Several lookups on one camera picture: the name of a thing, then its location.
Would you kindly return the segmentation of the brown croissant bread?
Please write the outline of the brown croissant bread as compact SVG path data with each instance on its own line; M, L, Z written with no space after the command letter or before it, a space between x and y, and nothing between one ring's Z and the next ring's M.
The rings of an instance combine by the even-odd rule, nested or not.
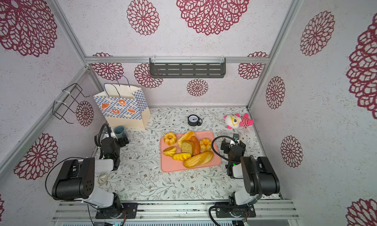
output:
M198 138L196 136L192 136L192 137L190 137L189 141L191 141L193 143L192 155L195 156L195 155L200 154L201 149L200 149L200 144L199 144Z

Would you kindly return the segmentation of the blue checkered paper bag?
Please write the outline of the blue checkered paper bag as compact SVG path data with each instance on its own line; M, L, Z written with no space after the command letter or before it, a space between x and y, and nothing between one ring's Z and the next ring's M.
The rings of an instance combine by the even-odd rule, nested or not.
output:
M112 128L147 128L151 113L142 88L130 84L105 83L104 91L93 98Z

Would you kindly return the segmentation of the sliced toast bread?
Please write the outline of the sliced toast bread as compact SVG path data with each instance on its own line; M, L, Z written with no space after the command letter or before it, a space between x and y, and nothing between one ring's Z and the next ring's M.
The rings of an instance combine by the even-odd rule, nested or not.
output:
M193 155L194 144L192 141L182 141L181 151Z

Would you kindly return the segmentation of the yellow ring donut bread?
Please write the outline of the yellow ring donut bread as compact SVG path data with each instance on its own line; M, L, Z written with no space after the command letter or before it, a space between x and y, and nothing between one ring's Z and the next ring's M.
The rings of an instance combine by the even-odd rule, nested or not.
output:
M201 139L199 145L201 153L212 150L212 141L208 138Z

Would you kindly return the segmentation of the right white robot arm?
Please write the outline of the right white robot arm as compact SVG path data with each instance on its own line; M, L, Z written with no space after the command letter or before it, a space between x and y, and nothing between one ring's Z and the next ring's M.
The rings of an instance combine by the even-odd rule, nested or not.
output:
M238 134L232 137L219 136L222 139L221 150L228 156L218 156L227 161L225 165L227 175L231 179L241 179L244 188L235 191L229 196L230 206L252 205L262 196L271 196L280 192L279 179L265 156L246 156L246 145Z

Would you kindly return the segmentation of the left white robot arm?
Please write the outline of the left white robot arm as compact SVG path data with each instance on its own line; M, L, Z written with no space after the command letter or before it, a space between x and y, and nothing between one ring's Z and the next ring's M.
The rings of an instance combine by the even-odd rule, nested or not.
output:
M96 208L97 214L106 219L126 218L127 210L119 195L107 192L95 183L96 174L116 171L120 164L120 146L112 137L112 130L107 123L102 125L95 136L95 144L100 149L100 158L64 159L52 190L47 190L47 193L55 200L86 203Z

